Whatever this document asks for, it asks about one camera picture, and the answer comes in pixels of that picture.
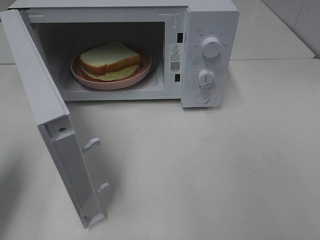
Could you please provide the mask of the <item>round white door button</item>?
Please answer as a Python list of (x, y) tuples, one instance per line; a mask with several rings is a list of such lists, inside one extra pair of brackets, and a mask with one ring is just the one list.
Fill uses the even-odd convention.
[(210, 95), (207, 92), (199, 92), (195, 95), (194, 101), (197, 104), (207, 104), (210, 101)]

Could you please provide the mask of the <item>upper white power knob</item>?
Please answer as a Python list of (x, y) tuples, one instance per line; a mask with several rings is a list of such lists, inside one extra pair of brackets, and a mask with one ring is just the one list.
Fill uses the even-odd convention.
[(222, 49), (222, 41), (215, 35), (204, 38), (201, 42), (201, 51), (206, 58), (217, 57)]

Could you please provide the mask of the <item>white microwave oven body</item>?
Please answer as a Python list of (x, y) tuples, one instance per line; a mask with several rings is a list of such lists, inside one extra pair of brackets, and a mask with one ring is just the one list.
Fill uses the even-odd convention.
[[(199, 108), (221, 103), (239, 15), (230, 0), (17, 0), (0, 18), (33, 97), (52, 86), (65, 101), (179, 99)], [(148, 51), (149, 74), (123, 89), (80, 84), (72, 60), (110, 42)]]

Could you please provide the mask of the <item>white microwave door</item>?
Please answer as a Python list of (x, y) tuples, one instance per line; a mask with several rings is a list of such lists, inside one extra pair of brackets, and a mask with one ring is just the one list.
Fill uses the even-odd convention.
[(37, 128), (84, 228), (105, 218), (84, 153), (99, 138), (79, 144), (70, 112), (48, 69), (38, 27), (24, 10), (5, 10), (0, 18)]

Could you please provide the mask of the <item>pink round plate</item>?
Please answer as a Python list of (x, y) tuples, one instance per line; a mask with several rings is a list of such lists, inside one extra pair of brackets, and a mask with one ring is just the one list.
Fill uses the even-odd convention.
[(81, 66), (80, 56), (77, 55), (70, 64), (71, 72), (80, 84), (95, 90), (119, 90), (130, 87), (148, 75), (153, 60), (151, 54), (141, 47), (129, 45), (128, 48), (140, 55), (140, 62), (134, 65), (136, 68), (127, 66), (103, 75), (94, 75)]

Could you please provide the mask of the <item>lower white timer knob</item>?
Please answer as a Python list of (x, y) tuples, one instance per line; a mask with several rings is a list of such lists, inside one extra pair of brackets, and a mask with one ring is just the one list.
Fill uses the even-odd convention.
[(198, 73), (197, 80), (199, 86), (205, 88), (213, 85), (216, 82), (216, 76), (212, 70), (203, 69)]

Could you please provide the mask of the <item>sandwich with lettuce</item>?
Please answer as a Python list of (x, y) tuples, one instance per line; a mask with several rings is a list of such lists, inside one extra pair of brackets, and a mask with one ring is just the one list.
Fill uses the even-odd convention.
[(120, 42), (92, 48), (80, 54), (80, 63), (84, 70), (95, 76), (121, 70), (139, 64), (140, 55)]

